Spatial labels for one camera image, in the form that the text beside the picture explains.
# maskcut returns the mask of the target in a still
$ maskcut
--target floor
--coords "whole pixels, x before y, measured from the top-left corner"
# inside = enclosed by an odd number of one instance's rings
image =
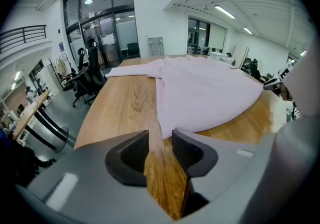
[[[46,161],[51,158],[58,160],[72,152],[81,125],[90,108],[90,105],[85,104],[82,98],[75,103],[75,108],[73,108],[72,102],[75,100],[74,96],[75,93],[73,90],[61,91],[50,100],[45,108],[46,114],[57,125],[69,129],[67,144],[60,153],[55,153],[30,134],[26,138],[25,146],[33,149],[36,157],[40,160]],[[48,131],[38,120],[35,120],[32,129],[56,148],[63,147],[63,142]]]

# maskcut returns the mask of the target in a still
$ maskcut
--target black metal railing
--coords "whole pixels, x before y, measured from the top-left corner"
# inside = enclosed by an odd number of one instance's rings
[[[26,26],[0,34],[0,54],[19,45],[45,39],[46,25]]]

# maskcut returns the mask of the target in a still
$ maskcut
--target ceiling light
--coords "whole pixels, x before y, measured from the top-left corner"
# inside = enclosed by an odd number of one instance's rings
[[[243,29],[245,29],[248,33],[252,34],[252,32],[250,32],[248,28],[244,27]]]
[[[233,15],[231,15],[228,11],[224,10],[222,7],[220,6],[215,6],[215,8],[217,10],[220,10],[221,12],[225,13],[228,17],[231,17],[232,19],[235,19],[235,17]]]
[[[20,74],[20,73],[21,73],[21,71],[18,71],[18,72],[15,74],[15,78],[14,78],[15,81],[19,78],[19,74]]]

